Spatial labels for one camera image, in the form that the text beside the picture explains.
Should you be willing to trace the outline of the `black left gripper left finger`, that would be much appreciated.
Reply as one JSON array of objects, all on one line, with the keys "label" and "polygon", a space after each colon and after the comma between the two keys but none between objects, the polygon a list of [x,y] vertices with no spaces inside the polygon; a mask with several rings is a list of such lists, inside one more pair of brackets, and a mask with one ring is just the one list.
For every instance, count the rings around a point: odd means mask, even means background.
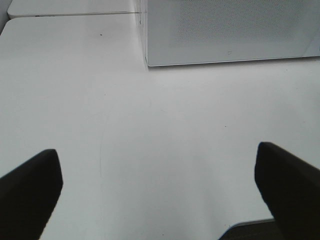
[{"label": "black left gripper left finger", "polygon": [[0,179],[0,238],[40,239],[63,188],[58,153],[46,149]]}]

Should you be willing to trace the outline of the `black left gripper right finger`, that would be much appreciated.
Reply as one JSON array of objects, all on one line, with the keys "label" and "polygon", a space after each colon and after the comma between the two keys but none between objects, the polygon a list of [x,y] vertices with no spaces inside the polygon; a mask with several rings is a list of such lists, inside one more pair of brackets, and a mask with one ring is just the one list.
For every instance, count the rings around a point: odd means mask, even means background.
[{"label": "black left gripper right finger", "polygon": [[285,239],[320,238],[318,168],[272,142],[261,142],[254,180]]}]

